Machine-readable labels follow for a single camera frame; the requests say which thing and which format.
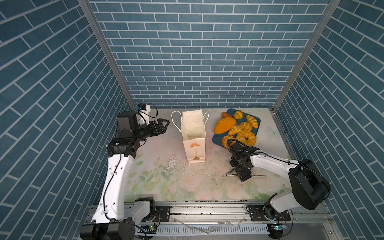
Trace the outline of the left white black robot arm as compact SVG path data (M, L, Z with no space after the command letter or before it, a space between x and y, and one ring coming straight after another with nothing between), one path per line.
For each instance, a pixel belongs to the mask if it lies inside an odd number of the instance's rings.
M139 198L125 212L125 185L141 142L162 135L167 131L169 120L153 116L151 105L138 104L134 110L117 116L115 138L107 146L108 170L103 193L89 224L80 230L83 240L132 240L134 237L148 239L145 230L139 227L142 220L156 219L156 206L152 197Z

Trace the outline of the silver metal tongs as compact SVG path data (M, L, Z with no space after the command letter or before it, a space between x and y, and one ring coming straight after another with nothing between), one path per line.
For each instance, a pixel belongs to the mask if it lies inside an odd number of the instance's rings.
M222 175L223 178L226 178L228 176L239 177L239 175L236 174L235 168L232 168L231 170L229 170L228 172ZM256 178L256 179L264 179L267 177L265 175L253 175L253 174L250 174L250 176L251 178Z

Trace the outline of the white printed paper bag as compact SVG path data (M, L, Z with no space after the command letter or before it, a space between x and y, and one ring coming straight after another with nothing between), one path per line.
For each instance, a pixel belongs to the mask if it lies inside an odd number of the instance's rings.
M174 121L174 114L181 117L180 127ZM206 162L206 123L210 116L210 110L173 111L171 119L174 126L181 132L186 157L189 164Z

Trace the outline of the large orange oval bread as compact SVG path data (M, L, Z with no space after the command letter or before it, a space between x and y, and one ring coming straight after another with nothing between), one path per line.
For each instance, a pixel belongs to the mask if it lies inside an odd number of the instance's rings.
M234 118L222 118L219 120L215 126L215 134L223 134L228 132L233 126L237 124L237 120Z

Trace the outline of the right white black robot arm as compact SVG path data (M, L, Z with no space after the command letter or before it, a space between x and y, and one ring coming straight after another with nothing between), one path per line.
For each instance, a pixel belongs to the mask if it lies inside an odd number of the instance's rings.
M308 160L294 161L282 159L256 147L247 147L237 141L229 146L232 154L230 164L233 167L225 175L233 175L241 182L251 179L252 168L270 171L290 182L291 190L273 194L263 206L256 206L268 221L275 221L288 210L303 207L315 210L331 193L329 182L320 174L316 165Z

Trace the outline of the long croissant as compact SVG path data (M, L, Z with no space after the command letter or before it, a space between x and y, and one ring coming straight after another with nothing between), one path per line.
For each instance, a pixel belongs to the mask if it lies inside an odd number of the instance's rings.
M233 126L229 132L228 132L228 135L229 136L233 136L233 135L236 135L237 133L241 132L243 130L243 128L239 125L236 125L236 126Z

